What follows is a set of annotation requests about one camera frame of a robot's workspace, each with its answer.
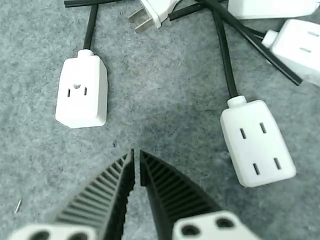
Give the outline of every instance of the electrical plug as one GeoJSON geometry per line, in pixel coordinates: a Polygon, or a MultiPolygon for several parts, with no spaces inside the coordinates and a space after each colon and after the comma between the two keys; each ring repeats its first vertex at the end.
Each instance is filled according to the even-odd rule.
{"type": "Polygon", "coordinates": [[[135,28],[137,34],[142,33],[149,27],[155,25],[158,29],[164,20],[168,18],[180,0],[140,0],[143,7],[133,13],[129,22],[133,23],[142,16],[148,15],[148,19],[135,28]]]}
{"type": "Polygon", "coordinates": [[[103,126],[107,121],[108,77],[100,57],[88,49],[62,68],[55,119],[69,128],[103,126]]]}
{"type": "Polygon", "coordinates": [[[9,240],[96,240],[92,226],[75,224],[32,224],[16,230],[9,240]]]}
{"type": "Polygon", "coordinates": [[[319,24],[287,20],[280,32],[268,31],[262,44],[299,77],[320,86],[319,24]]]}
{"type": "Polygon", "coordinates": [[[254,188],[294,177],[296,167],[265,102],[237,96],[227,103],[220,122],[240,184],[254,188]]]}
{"type": "Polygon", "coordinates": [[[180,218],[172,240],[262,240],[232,212],[222,210],[180,218]]]}
{"type": "Polygon", "coordinates": [[[320,0],[229,0],[228,11],[237,19],[295,18],[313,14],[320,0]]]}

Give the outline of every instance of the white two-outlet box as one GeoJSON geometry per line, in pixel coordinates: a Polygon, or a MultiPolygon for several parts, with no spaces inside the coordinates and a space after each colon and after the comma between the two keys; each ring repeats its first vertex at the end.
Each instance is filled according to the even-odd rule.
{"type": "Polygon", "coordinates": [[[313,14],[319,0],[229,0],[228,11],[237,19],[295,18],[313,14]]]}
{"type": "Polygon", "coordinates": [[[270,30],[262,44],[302,79],[320,86],[320,25],[290,19],[281,31],[270,30]]]}
{"type": "Polygon", "coordinates": [[[88,49],[62,68],[55,119],[70,128],[103,126],[107,121],[108,77],[100,57],[88,49]]]}
{"type": "Polygon", "coordinates": [[[228,106],[220,122],[240,184],[253,188],[294,177],[296,167],[265,102],[237,96],[228,106]]]}

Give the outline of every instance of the plug prong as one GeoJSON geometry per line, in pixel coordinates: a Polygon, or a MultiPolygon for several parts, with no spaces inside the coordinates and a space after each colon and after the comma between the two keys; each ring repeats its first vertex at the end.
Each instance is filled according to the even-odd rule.
{"type": "Polygon", "coordinates": [[[140,33],[142,33],[143,31],[147,30],[148,28],[150,28],[153,25],[154,25],[154,20],[152,18],[149,18],[148,20],[144,21],[139,26],[137,26],[135,28],[135,32],[137,34],[140,34],[140,33]]]}
{"type": "Polygon", "coordinates": [[[129,23],[135,22],[137,19],[141,18],[143,15],[146,15],[146,9],[144,7],[141,7],[139,10],[134,12],[131,16],[128,17],[129,23]]]}

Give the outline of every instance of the black cord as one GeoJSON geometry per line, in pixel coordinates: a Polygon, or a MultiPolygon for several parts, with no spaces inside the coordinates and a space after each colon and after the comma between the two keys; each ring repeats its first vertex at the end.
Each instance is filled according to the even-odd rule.
{"type": "MultiPolygon", "coordinates": [[[[218,0],[219,3],[225,2],[226,0],[218,0]]],[[[203,4],[201,4],[202,2],[190,5],[190,6],[186,6],[182,9],[179,9],[177,11],[173,11],[171,13],[168,14],[169,16],[169,20],[173,21],[173,20],[177,20],[179,18],[185,17],[189,14],[193,14],[195,12],[198,12],[202,9],[205,9],[206,6],[204,6],[203,4]]]]}
{"type": "Polygon", "coordinates": [[[294,84],[299,86],[303,80],[288,68],[282,61],[273,55],[268,48],[266,48],[259,39],[257,39],[238,19],[229,13],[216,0],[203,0],[207,8],[211,11],[216,11],[220,14],[222,19],[236,29],[250,44],[252,44],[257,51],[262,54],[272,65],[274,65],[282,74],[290,79],[294,84]]]}
{"type": "Polygon", "coordinates": [[[248,29],[253,35],[255,35],[258,39],[260,39],[261,41],[265,38],[266,34],[257,30],[254,30],[250,27],[245,27],[246,29],[248,29]]]}
{"type": "Polygon", "coordinates": [[[94,36],[96,19],[97,19],[98,6],[99,5],[93,5],[91,7],[88,27],[86,29],[86,34],[85,34],[85,38],[84,38],[83,49],[90,50],[90,48],[91,48],[91,42],[92,42],[92,38],[94,36]]]}
{"type": "Polygon", "coordinates": [[[73,8],[73,7],[82,7],[82,6],[93,6],[99,4],[108,4],[113,2],[119,2],[122,0],[65,0],[64,6],[66,8],[73,8]]]}
{"type": "Polygon", "coordinates": [[[219,44],[220,44],[220,50],[222,54],[226,84],[228,86],[230,98],[234,98],[239,96],[239,94],[238,94],[236,83],[235,83],[234,71],[232,69],[224,22],[222,21],[220,14],[218,12],[212,11],[212,16],[214,19],[217,35],[219,37],[219,44]]]}
{"type": "MultiPolygon", "coordinates": [[[[184,8],[181,8],[177,11],[173,11],[171,13],[169,13],[169,20],[170,21],[174,21],[174,20],[177,20],[177,19],[180,19],[182,17],[185,17],[187,15],[190,15],[190,14],[193,14],[195,12],[198,12],[202,9],[206,9],[206,7],[201,4],[201,3],[196,3],[196,4],[193,4],[193,5],[190,5],[190,6],[186,6],[184,8]]],[[[246,28],[253,34],[255,35],[258,39],[260,40],[263,40],[265,38],[265,33],[263,32],[260,32],[260,31],[257,31],[257,30],[254,30],[250,27],[247,27],[246,28]]]]}

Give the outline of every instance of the cord strain relief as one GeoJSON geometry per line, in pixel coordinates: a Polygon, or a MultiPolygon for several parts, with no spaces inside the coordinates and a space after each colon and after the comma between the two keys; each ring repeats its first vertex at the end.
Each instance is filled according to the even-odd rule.
{"type": "Polygon", "coordinates": [[[82,49],[78,51],[78,55],[77,55],[78,58],[87,58],[91,56],[94,56],[94,53],[89,49],[82,49]]]}
{"type": "Polygon", "coordinates": [[[279,33],[277,31],[273,31],[273,30],[267,31],[266,35],[264,36],[264,39],[262,40],[262,44],[268,49],[271,48],[271,46],[276,41],[278,34],[279,33]]]}
{"type": "Polygon", "coordinates": [[[228,100],[227,103],[229,108],[231,109],[247,104],[247,100],[245,96],[236,96],[228,100]]]}

